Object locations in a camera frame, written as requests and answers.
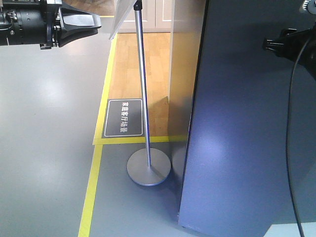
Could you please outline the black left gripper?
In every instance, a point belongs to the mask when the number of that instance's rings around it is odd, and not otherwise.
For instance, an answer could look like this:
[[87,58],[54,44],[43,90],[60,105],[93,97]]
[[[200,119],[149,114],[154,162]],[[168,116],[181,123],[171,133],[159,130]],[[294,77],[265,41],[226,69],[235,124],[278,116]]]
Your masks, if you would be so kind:
[[39,44],[41,49],[59,47],[98,34],[99,15],[62,6],[60,0],[2,0],[0,2],[0,44]]

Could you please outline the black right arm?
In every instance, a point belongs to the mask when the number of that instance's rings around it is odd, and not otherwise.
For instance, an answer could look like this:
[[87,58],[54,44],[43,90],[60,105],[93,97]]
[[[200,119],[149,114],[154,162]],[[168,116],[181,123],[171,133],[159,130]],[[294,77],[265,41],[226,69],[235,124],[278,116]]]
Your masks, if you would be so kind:
[[264,50],[272,51],[277,57],[286,58],[302,65],[309,74],[316,77],[316,27],[298,31],[283,29],[279,38],[265,38]]

